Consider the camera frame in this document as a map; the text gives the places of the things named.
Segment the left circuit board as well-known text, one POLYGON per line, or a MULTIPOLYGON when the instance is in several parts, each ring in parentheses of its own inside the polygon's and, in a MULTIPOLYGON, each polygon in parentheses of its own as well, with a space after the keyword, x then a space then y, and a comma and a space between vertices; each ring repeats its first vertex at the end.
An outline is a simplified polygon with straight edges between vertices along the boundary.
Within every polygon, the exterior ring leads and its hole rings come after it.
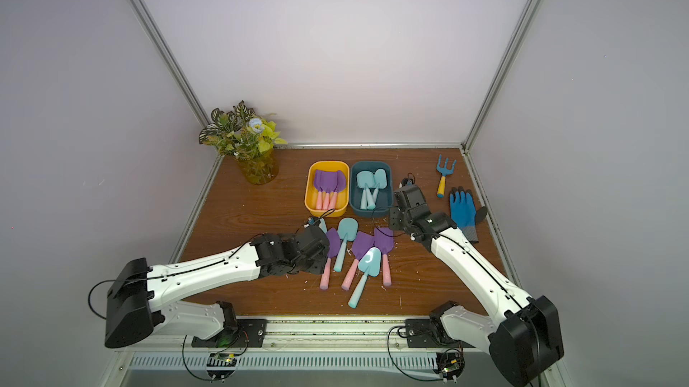
POLYGON ((206 361, 206 373, 212 382, 224 382, 235 373, 238 363, 235 354, 212 353, 206 361))

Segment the teal shovel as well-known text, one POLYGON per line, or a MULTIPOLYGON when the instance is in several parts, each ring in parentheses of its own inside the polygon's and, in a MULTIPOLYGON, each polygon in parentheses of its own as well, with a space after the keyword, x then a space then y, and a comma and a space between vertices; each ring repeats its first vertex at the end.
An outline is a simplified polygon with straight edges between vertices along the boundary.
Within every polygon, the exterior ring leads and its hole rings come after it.
POLYGON ((357 236, 358 227, 358 221, 354 218, 343 218, 339 222, 337 227, 337 233, 339 239, 341 240, 341 243, 334 265, 334 272, 342 271, 346 256, 347 244, 351 243, 357 236))
POLYGON ((371 171, 364 171, 364 199, 366 201, 366 209, 374 210, 372 202, 372 190, 375 188, 374 173, 371 171))
POLYGON ((372 247, 366 252, 364 257, 358 263, 358 269, 362 272, 362 277, 360 278, 358 284, 355 287, 349 301, 348 306, 355 309, 357 308, 362 294, 364 293, 364 288, 366 286, 367 280, 370 277, 377 277, 380 274, 382 255, 380 249, 377 247, 372 247))
POLYGON ((362 191, 362 197, 360 201, 360 209, 369 210, 371 192, 370 189, 375 184, 373 172, 371 171, 360 171, 356 175, 357 187, 362 191))
POLYGON ((324 218, 319 219, 319 228, 324 234, 328 232, 328 227, 324 218))

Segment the blue yellow garden rake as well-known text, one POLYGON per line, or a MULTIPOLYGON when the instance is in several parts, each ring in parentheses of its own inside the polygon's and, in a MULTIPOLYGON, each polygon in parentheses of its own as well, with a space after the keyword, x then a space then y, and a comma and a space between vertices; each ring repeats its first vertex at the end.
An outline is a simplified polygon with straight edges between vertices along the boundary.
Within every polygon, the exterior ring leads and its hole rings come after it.
POLYGON ((447 157, 443 157, 443 155, 439 155, 438 163, 436 166, 437 172, 441 175, 436 191, 436 195, 438 198, 442 199, 444 197, 447 177, 454 173, 456 164, 456 160, 454 160, 452 164, 450 164, 450 159, 448 159, 447 157))

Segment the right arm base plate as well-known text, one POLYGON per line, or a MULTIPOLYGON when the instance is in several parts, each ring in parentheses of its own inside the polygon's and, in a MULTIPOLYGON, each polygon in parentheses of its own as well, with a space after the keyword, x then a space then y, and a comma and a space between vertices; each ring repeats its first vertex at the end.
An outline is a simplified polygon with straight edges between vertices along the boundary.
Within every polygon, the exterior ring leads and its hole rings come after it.
POLYGON ((407 340, 410 348, 471 348, 472 345, 461 340, 452 340, 439 321, 422 318, 405 319, 400 335, 407 340))

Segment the dark teal storage box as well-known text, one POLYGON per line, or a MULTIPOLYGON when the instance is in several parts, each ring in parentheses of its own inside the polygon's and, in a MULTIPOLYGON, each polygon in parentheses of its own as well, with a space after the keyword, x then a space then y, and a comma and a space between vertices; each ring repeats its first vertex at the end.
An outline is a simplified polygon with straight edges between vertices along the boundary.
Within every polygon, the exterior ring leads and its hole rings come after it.
POLYGON ((355 215, 361 218, 384 218, 389 214, 389 209, 393 205, 393 188, 392 188, 392 169, 384 162, 380 161, 360 161, 355 163, 351 169, 352 180, 350 187, 350 206, 353 209, 355 215), (386 170, 388 177, 388 187, 384 190, 380 190, 378 200, 374 210, 362 210, 360 209, 360 201, 362 197, 362 191, 357 187, 356 175, 360 171, 371 171, 376 172, 377 169, 383 168, 386 170))

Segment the right circuit board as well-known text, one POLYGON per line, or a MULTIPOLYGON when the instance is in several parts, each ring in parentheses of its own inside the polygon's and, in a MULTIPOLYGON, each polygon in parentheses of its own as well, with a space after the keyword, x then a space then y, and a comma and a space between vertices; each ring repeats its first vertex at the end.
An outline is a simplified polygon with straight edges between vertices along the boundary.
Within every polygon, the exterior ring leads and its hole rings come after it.
POLYGON ((441 376, 443 383, 457 383, 465 368, 466 358, 462 349, 445 349, 436 356, 435 372, 441 376))

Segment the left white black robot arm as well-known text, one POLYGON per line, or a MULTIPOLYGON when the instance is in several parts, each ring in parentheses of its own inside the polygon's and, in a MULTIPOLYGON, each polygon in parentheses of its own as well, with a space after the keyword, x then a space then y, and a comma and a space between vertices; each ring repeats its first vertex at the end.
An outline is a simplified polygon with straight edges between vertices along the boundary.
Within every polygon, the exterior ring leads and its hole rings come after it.
POLYGON ((329 241, 317 225, 295 234, 258 234, 235 249, 168 265, 129 261, 107 292, 104 345, 132 346, 152 335, 210 340, 233 331, 231 305, 191 304, 189 297, 229 284, 324 272, 329 241))

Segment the teal shovel eleventh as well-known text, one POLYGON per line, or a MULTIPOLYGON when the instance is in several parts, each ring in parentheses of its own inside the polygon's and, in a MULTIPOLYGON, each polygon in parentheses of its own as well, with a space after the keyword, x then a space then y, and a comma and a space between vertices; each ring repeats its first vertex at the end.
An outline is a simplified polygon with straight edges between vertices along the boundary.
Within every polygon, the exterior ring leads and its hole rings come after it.
POLYGON ((371 196, 373 206, 376 206, 380 190, 384 190, 388 187, 388 177, 385 169, 379 168, 376 170, 374 173, 374 183, 375 188, 371 196))

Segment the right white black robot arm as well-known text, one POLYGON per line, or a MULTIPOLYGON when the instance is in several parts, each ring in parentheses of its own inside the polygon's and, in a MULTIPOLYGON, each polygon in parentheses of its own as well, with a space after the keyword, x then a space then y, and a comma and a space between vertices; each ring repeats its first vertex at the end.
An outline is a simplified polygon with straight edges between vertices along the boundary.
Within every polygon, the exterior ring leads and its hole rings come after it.
POLYGON ((436 340, 462 341, 484 351, 513 386, 538 380, 563 358, 559 313, 551 300, 532 297, 502 275, 446 213, 430 210, 417 186, 397 189, 394 197, 390 228, 409 234, 447 265, 486 311, 472 313, 454 302, 436 308, 431 313, 436 340))

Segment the aluminium front rail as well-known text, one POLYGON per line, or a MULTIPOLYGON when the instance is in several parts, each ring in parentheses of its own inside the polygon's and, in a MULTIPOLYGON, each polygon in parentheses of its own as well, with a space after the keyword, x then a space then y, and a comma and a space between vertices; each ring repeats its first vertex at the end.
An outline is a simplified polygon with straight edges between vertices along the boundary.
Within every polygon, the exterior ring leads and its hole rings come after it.
MULTIPOLYGON (((559 314, 545 298, 515 312, 507 311, 495 320, 470 313, 453 303, 437 308, 429 319, 439 321, 452 340, 468 342, 472 347, 498 358, 516 358, 528 365, 538 358, 559 360, 563 356, 559 314)), ((155 313, 133 310, 107 317, 104 344, 108 349, 122 349, 154 335, 187 335, 209 340, 224 328, 234 327, 238 320, 231 306, 224 303, 212 306, 177 304, 155 313)), ((277 334, 343 345, 347 341, 379 334, 384 325, 381 320, 291 320, 280 324, 277 334)))

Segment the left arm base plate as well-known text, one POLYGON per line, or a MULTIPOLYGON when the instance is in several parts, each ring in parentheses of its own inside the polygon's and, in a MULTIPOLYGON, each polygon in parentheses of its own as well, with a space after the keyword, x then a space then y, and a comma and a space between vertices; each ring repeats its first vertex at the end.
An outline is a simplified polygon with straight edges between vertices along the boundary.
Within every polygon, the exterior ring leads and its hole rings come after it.
POLYGON ((192 348, 261 348, 267 331, 267 319, 239 319, 234 327, 224 328, 209 340, 194 337, 192 348))

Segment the circuit board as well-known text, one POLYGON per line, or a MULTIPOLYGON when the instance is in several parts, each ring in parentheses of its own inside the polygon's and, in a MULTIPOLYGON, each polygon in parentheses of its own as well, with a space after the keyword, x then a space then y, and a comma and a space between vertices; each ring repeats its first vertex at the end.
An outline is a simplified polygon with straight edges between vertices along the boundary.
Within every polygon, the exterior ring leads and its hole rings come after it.
POLYGON ((212 382, 224 382, 235 373, 238 363, 235 354, 212 353, 206 361, 206 373, 212 382))
POLYGON ((436 356, 435 372, 441 376, 443 383, 457 383, 465 368, 466 358, 462 349, 445 349, 436 356))

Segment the blue grey garden glove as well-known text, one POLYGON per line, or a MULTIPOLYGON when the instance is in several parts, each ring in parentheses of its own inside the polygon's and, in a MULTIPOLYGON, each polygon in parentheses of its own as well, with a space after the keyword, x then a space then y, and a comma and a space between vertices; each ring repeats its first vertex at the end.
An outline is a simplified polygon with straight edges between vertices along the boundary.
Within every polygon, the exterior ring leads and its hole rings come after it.
POLYGON ((486 219, 487 207, 477 208, 472 192, 462 187, 450 190, 449 201, 451 219, 470 243, 478 243, 477 225, 486 219))

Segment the yellow plastic storage box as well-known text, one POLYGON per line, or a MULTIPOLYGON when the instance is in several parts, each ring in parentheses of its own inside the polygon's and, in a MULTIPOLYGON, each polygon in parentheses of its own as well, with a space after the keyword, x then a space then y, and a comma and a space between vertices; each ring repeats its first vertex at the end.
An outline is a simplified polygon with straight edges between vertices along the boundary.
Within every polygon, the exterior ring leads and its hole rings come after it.
POLYGON ((346 213, 349 204, 350 167, 342 161, 318 161, 310 166, 304 194, 304 205, 312 216, 321 216, 332 208, 328 218, 339 218, 346 213), (337 191, 326 196, 326 191, 320 191, 316 185, 318 172, 338 173, 344 176, 344 183, 337 185, 337 191))

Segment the potted green plant vase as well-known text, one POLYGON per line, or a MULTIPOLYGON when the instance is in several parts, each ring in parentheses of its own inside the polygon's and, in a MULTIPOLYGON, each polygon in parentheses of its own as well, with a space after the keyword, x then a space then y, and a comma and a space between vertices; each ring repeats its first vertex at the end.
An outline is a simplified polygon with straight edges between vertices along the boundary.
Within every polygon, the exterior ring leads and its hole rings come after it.
POLYGON ((276 178, 279 165, 274 151, 287 141, 281 137, 274 121, 259 116, 244 101, 229 112, 215 108, 210 119, 199 133, 200 145, 212 146, 220 157, 235 159, 251 184, 263 185, 276 178))

